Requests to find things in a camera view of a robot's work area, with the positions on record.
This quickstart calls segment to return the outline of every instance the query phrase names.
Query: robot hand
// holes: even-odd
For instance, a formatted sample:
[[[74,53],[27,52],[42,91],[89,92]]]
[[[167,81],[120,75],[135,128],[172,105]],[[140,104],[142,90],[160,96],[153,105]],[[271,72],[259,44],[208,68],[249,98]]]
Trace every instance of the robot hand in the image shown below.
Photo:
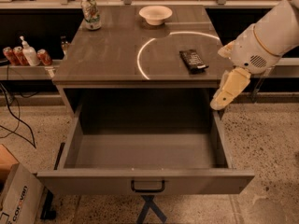
[[[235,41],[219,50],[230,58],[235,69],[225,72],[211,107],[225,108],[249,84],[251,74],[261,74],[274,66],[289,50],[299,45],[299,11],[297,3],[282,0],[257,23],[247,28]]]

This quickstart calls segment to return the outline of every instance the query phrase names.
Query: terrazzo floor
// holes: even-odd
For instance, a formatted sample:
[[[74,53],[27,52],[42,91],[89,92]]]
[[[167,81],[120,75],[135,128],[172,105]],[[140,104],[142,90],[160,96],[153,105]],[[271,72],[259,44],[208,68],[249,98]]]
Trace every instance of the terrazzo floor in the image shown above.
[[[32,173],[54,167],[72,119],[63,105],[21,106],[21,119],[33,129],[37,149],[19,136],[0,139]],[[239,103],[226,109],[222,121],[237,169],[250,169],[254,179],[239,195],[155,196],[165,223],[298,224],[299,223],[299,101]],[[0,123],[16,127],[0,106]],[[3,136],[6,131],[0,130]],[[20,124],[18,133],[31,138]],[[137,223],[145,204],[141,196],[54,196],[54,220],[36,224]],[[149,209],[143,223],[163,223]]]

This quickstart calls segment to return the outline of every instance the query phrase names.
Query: floor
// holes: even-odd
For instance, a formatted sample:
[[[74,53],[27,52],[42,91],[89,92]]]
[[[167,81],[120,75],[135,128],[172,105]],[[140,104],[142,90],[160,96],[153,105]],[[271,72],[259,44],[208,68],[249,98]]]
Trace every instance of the floor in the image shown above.
[[[16,106],[11,109],[18,112]],[[65,107],[22,105],[21,119],[32,127],[36,149],[14,134],[0,142],[32,173],[52,169],[59,145],[66,140],[72,122]],[[40,220],[40,208],[36,224],[137,223],[138,219],[140,223],[165,220],[165,223],[184,224],[298,224],[298,97],[289,102],[236,101],[228,106],[222,121],[235,167],[255,172],[254,179],[241,194],[155,196],[153,208],[148,206],[149,211],[143,217],[140,213],[146,197],[56,195],[52,204],[57,211],[56,219]],[[0,106],[0,123],[10,129],[17,124],[4,106]],[[1,136],[6,133],[0,130]],[[22,124],[18,133],[31,139],[28,128]]]

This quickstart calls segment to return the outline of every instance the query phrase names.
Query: table top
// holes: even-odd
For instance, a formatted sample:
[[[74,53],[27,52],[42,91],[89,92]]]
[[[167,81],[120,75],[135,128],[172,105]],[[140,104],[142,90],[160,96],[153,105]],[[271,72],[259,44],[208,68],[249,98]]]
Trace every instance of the table top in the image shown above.
[[[76,87],[105,84],[196,83],[216,87],[233,68],[217,51],[222,46],[203,6],[168,6],[172,16],[150,26],[139,16],[141,6],[99,7],[102,27],[76,33],[53,82]],[[209,67],[192,75],[179,56],[196,49]]]

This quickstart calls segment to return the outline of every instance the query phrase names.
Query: soda can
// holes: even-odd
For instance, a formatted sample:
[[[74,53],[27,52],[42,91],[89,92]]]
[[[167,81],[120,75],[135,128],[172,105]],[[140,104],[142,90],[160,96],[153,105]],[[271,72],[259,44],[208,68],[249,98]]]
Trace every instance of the soda can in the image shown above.
[[[24,54],[22,52],[22,47],[14,48],[13,53],[16,55],[16,57],[18,58],[21,65],[28,65],[29,64],[26,57],[24,56]]]
[[[40,49],[37,52],[37,57],[44,65],[52,65],[52,58],[45,49]]]
[[[101,27],[100,13],[95,0],[81,0],[86,28],[97,30]]]
[[[13,50],[11,47],[6,47],[3,49],[3,54],[6,56],[6,58],[9,60],[11,64],[20,64],[18,58],[16,55],[13,53]]]

